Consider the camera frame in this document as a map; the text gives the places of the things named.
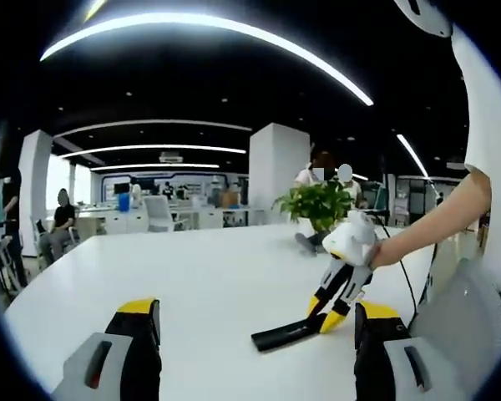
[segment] office chair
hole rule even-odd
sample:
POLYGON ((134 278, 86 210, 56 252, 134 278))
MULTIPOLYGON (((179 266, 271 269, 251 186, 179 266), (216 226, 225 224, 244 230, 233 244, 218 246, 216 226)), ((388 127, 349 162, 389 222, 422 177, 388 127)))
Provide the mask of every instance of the office chair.
POLYGON ((149 232, 171 232, 176 226, 181 226, 187 219, 173 220, 169 208, 169 201, 165 195, 150 195, 143 198, 149 218, 149 232))

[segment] man sitting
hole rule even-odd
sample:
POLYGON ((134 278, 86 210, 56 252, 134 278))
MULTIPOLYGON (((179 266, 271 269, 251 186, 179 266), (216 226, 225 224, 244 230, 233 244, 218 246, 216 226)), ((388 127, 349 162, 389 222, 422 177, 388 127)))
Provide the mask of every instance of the man sitting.
POLYGON ((74 224, 74 207, 68 201, 65 189, 59 191, 58 203, 59 208, 53 215, 52 229, 42 234, 39 242, 47 266, 63 256, 64 247, 71 241, 68 228, 74 224))

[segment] potted plant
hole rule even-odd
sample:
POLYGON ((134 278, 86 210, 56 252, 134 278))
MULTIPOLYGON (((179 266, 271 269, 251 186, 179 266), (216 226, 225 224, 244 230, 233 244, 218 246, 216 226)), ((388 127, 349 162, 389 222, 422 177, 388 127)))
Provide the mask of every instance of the potted plant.
POLYGON ((280 205, 280 212, 288 212, 292 221, 309 219, 317 232, 331 231, 338 221, 351 209, 351 196, 338 180, 329 180, 320 185, 291 188, 290 192, 275 200, 273 207, 280 205))

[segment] projector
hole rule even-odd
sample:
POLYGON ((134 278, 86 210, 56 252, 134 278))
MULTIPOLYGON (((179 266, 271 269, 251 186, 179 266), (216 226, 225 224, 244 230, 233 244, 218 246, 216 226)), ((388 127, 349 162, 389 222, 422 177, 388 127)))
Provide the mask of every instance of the projector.
POLYGON ((161 152, 159 155, 160 163, 181 163, 183 160, 178 152, 161 152))

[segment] window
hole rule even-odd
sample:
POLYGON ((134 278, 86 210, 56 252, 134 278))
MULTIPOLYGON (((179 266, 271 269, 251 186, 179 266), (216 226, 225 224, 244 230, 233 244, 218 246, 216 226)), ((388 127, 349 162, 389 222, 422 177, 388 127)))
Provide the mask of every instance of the window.
POLYGON ((74 203, 91 203, 91 170, 82 165, 76 165, 74 171, 74 203))
POLYGON ((56 155, 50 155, 47 172, 47 210, 58 208, 58 193, 70 184, 70 163, 56 155))

